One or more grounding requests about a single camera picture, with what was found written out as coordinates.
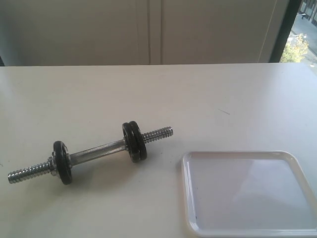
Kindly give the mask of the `chrome dumbbell bar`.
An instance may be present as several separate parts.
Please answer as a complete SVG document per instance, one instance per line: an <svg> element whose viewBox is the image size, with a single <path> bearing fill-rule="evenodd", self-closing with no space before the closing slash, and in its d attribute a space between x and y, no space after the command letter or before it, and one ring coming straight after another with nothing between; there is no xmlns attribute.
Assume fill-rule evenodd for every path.
<svg viewBox="0 0 317 238"><path fill-rule="evenodd" d="M146 145L147 143L151 143L154 141L171 137L173 135L173 129L170 126L167 126L167 127L150 131L150 132L141 133L141 134ZM70 167L72 169L74 166L77 166L79 164L83 164L95 159L109 156L111 154L119 153L121 151L128 152L124 137L122 140L118 140L115 142L97 146L91 149L87 149L87 150L80 151L73 154L68 153L68 159L70 162ZM14 184L14 183L19 183L28 179L36 178L45 174L51 174L48 161L10 172L7 175L7 178L10 184Z"/></svg>

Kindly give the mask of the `white plastic tray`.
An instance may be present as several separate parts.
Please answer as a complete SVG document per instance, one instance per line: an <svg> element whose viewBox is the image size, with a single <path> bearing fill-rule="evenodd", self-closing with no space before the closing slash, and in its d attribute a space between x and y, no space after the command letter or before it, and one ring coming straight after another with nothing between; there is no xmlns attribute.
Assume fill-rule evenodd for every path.
<svg viewBox="0 0 317 238"><path fill-rule="evenodd" d="M192 151L181 171L185 219L200 238L314 238L317 198L284 151Z"/></svg>

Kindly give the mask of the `black window frame post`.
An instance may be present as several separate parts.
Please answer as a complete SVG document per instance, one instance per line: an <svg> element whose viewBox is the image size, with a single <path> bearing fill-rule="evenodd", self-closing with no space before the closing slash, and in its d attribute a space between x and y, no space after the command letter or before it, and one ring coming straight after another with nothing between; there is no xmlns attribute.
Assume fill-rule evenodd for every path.
<svg viewBox="0 0 317 238"><path fill-rule="evenodd" d="M300 8L302 0L289 0L286 11L282 18L273 50L271 52L269 63L278 63L282 57L289 33L291 32L295 18Z"/></svg>

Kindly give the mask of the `chrome spin lock nut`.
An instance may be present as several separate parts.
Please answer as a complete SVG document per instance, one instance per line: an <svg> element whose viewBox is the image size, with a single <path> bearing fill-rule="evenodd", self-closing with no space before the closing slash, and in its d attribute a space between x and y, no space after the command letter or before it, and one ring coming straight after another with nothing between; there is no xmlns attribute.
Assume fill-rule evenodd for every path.
<svg viewBox="0 0 317 238"><path fill-rule="evenodd" d="M49 157L48 158L48 165L50 169L50 173L52 176L56 176L57 171L56 171L56 162L55 162L55 157Z"/></svg>

